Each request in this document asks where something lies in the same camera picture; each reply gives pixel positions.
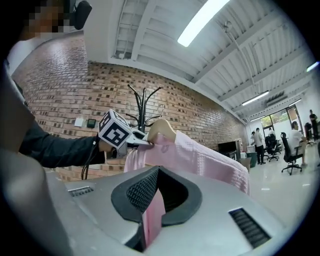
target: ceiling light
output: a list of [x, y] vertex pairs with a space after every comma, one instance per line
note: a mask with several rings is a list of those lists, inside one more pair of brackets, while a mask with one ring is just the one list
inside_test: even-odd
[[247, 101], [243, 102], [243, 103], [242, 103], [242, 106], [248, 105], [248, 104], [250, 104], [251, 102], [254, 102], [254, 101], [256, 101], [256, 100], [258, 100], [258, 99], [260, 99], [260, 98], [262, 98], [262, 97], [266, 96], [268, 93], [269, 93], [269, 91], [268, 91], [268, 90], [267, 90], [267, 91], [265, 91], [265, 92], [263, 92], [263, 93], [260, 93], [259, 95], [257, 95], [257, 96], [255, 96], [255, 97], [253, 97], [252, 99], [249, 99], [249, 100], [247, 100]]
[[294, 104], [296, 104], [297, 102], [301, 101], [301, 99], [298, 99], [297, 101], [295, 101], [294, 103], [291, 103], [288, 107], [293, 106]]
[[313, 63], [311, 66], [309, 66], [309, 67], [306, 69], [306, 71], [309, 72], [309, 71], [313, 70], [313, 69], [314, 69], [316, 66], [318, 66], [318, 65], [319, 65], [319, 61], [317, 61], [317, 62]]
[[261, 119], [261, 118], [264, 118], [264, 117], [265, 117], [265, 115], [263, 115], [263, 116], [261, 116], [261, 117], [258, 117], [258, 118], [256, 118], [256, 119], [252, 119], [252, 120], [250, 120], [250, 122], [256, 121], [256, 120]]
[[229, 0], [208, 0], [186, 26], [178, 43], [188, 47], [204, 26], [219, 12]]

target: white ceiling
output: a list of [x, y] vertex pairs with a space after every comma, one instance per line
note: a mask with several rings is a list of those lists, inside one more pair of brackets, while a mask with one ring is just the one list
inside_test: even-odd
[[[206, 0], [89, 2], [93, 10], [84, 27], [89, 60], [165, 76], [206, 95], [241, 120], [285, 108], [309, 87], [312, 72], [306, 73], [306, 68], [314, 57], [272, 1], [231, 0], [189, 47], [177, 40]], [[232, 23], [230, 32], [245, 60], [223, 29], [226, 21]], [[266, 90], [268, 96], [242, 106]], [[287, 98], [267, 107], [268, 101], [283, 95]]]

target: coat rack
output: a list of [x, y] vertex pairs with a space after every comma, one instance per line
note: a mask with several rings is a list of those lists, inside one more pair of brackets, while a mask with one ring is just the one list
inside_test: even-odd
[[147, 125], [147, 123], [154, 118], [159, 118], [162, 115], [162, 111], [160, 115], [157, 116], [153, 116], [150, 117], [146, 120], [146, 106], [147, 106], [147, 102], [150, 99], [150, 97], [155, 94], [157, 91], [159, 91], [162, 87], [160, 86], [159, 88], [157, 88], [156, 90], [154, 90], [147, 98], [146, 98], [146, 88], [143, 88], [143, 92], [142, 92], [142, 99], [140, 98], [139, 94], [137, 93], [137, 91], [130, 85], [128, 84], [128, 87], [133, 90], [134, 92], [134, 96], [135, 96], [135, 100], [136, 100], [136, 104], [138, 106], [138, 112], [139, 112], [139, 118], [136, 118], [134, 115], [131, 114], [125, 114], [128, 117], [131, 117], [133, 119], [135, 119], [137, 121], [137, 125], [131, 125], [132, 127], [137, 127], [138, 126], [138, 130], [141, 132], [145, 132], [146, 127], [150, 127], [152, 126], [152, 124]]

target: wooden hanger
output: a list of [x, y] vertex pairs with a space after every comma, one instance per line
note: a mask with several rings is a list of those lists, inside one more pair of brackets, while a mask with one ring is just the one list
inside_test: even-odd
[[153, 123], [146, 140], [148, 142], [154, 143], [158, 133], [164, 135], [167, 139], [171, 140], [172, 142], [176, 141], [177, 134], [175, 130], [171, 127], [170, 123], [165, 119], [158, 119]]

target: pink shirt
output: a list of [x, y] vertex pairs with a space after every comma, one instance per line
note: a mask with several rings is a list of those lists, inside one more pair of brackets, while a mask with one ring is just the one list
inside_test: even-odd
[[[175, 142], [158, 134], [155, 145], [147, 149], [141, 145], [126, 158], [124, 172], [151, 166], [164, 166], [170, 171], [186, 171], [231, 184], [250, 194], [248, 170], [239, 162], [209, 149], [180, 131]], [[159, 190], [143, 214], [143, 226], [147, 246], [161, 230], [161, 216], [165, 214], [163, 198]]]

